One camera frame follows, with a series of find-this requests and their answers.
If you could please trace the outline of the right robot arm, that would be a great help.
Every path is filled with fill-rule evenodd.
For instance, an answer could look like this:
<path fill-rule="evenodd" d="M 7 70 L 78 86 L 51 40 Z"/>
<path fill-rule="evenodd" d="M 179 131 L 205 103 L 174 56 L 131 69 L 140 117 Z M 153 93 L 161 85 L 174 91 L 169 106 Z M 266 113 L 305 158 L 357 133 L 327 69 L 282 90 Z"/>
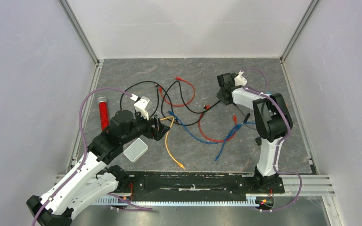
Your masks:
<path fill-rule="evenodd" d="M 220 89 L 216 96 L 221 102 L 226 105 L 242 105 L 254 112 L 261 151 L 254 171 L 253 185 L 257 191 L 266 192 L 280 183 L 280 149 L 293 127 L 284 98 L 280 93 L 265 94 L 251 89 L 242 71 L 218 75 L 217 81 Z"/>

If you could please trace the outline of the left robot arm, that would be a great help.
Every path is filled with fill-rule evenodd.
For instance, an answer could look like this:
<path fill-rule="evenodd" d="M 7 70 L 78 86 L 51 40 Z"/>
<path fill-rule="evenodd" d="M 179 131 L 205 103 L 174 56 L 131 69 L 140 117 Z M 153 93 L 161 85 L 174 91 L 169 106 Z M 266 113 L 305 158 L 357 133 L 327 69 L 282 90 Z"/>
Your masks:
<path fill-rule="evenodd" d="M 109 167 L 123 152 L 123 146 L 140 136 L 159 141 L 170 131 L 158 116 L 145 119 L 140 113 L 119 110 L 109 125 L 96 136 L 83 157 L 50 190 L 31 196 L 26 205 L 33 215 L 32 225 L 69 226 L 98 198 L 128 189 L 128 173 L 120 166 Z"/>

